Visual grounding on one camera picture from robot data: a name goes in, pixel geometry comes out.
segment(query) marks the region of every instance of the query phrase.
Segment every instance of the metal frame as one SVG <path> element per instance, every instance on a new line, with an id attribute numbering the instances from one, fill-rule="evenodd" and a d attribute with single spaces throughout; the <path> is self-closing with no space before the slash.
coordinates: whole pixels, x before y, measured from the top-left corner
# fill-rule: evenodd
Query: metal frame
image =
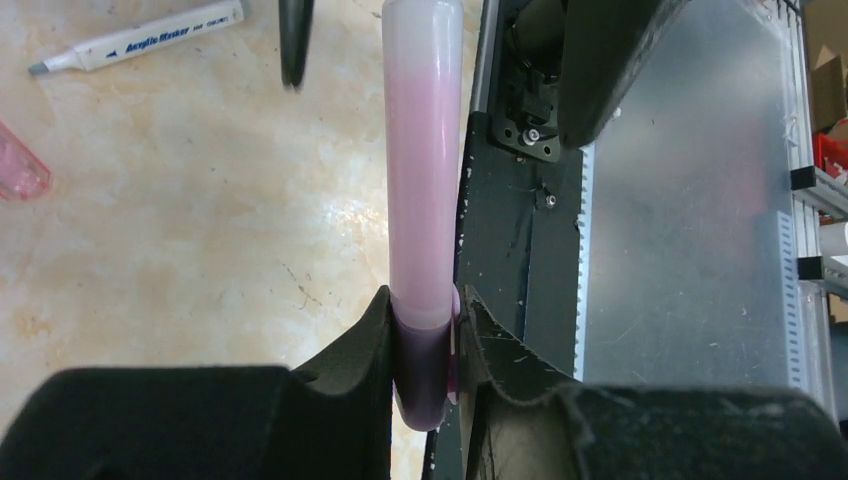
<path id="1" fill-rule="evenodd" d="M 783 55 L 783 75 L 786 92 L 786 148 L 789 154 L 790 170 L 813 165 L 813 145 L 810 132 L 810 109 L 807 95 L 807 61 L 804 48 L 802 19 L 798 14 L 798 2 L 785 3 L 784 0 L 772 0 L 766 4 L 777 14 L 781 24 L 786 25 L 784 36 L 788 40 Z M 792 218 L 795 230 L 795 251 L 800 257 L 820 255 L 818 211 L 809 199 L 799 198 L 792 201 Z M 800 299 L 800 323 L 802 345 L 798 349 L 790 342 L 793 326 L 787 318 L 787 360 L 803 358 L 801 365 L 803 376 L 793 386 L 803 389 L 815 398 L 831 416 L 835 418 L 836 403 L 833 397 L 833 378 L 829 342 L 827 335 L 828 312 L 824 291 L 819 285 L 801 281 L 795 290 Z"/>

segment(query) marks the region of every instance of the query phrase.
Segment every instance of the test tube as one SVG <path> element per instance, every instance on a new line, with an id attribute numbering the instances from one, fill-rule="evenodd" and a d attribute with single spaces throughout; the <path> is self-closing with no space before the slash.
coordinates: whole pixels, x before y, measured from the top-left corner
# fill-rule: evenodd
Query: test tube
<path id="1" fill-rule="evenodd" d="M 445 415 L 462 84 L 460 0 L 383 4 L 395 398 L 411 428 Z"/>

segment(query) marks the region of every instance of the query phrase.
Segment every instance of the black plastic part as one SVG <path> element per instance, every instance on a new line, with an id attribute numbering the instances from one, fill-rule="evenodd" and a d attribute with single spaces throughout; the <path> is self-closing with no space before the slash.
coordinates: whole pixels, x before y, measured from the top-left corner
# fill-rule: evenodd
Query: black plastic part
<path id="1" fill-rule="evenodd" d="M 569 2 L 557 120 L 563 146 L 581 147 L 598 137 L 686 2 Z"/>
<path id="2" fill-rule="evenodd" d="M 457 285 L 473 285 L 511 333 L 564 372 L 574 369 L 582 158 L 526 160 L 489 144 L 490 118 L 468 118 L 457 208 Z M 537 198 L 556 197 L 554 208 Z M 462 478 L 459 419 L 448 413 L 424 478 Z M 433 454 L 435 462 L 429 460 Z M 435 470 L 430 471 L 430 463 Z"/>
<path id="3" fill-rule="evenodd" d="M 507 34 L 510 49 L 526 66 L 556 76 L 562 62 L 568 0 L 531 0 Z"/>
<path id="4" fill-rule="evenodd" d="M 816 186 L 816 167 L 801 167 L 792 170 L 789 174 L 792 190 L 803 190 Z"/>
<path id="5" fill-rule="evenodd" d="M 280 67 L 283 85 L 300 88 L 306 72 L 315 0 L 279 0 Z"/>
<path id="6" fill-rule="evenodd" d="M 391 309 L 303 364 L 68 370 L 28 400 L 0 478 L 389 478 Z"/>
<path id="7" fill-rule="evenodd" d="M 500 327 L 473 289 L 459 325 L 464 476 L 848 478 L 832 420 L 781 388 L 600 387 Z"/>
<path id="8" fill-rule="evenodd" d="M 824 280 L 822 257 L 803 257 L 798 259 L 798 279 Z"/>

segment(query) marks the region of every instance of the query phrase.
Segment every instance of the plastic tube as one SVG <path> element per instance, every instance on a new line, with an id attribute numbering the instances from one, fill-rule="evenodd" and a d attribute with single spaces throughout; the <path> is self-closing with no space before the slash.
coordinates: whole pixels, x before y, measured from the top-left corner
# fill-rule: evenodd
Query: plastic tube
<path id="1" fill-rule="evenodd" d="M 444 418 L 462 84 L 460 0 L 383 5 L 395 391 L 413 429 Z"/>

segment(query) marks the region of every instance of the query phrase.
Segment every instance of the metal sheet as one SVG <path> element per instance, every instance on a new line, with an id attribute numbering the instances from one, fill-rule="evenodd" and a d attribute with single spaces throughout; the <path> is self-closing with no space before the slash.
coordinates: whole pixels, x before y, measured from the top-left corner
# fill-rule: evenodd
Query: metal sheet
<path id="1" fill-rule="evenodd" d="M 778 8 L 689 3 L 598 139 L 584 381 L 806 385 L 787 357 Z"/>

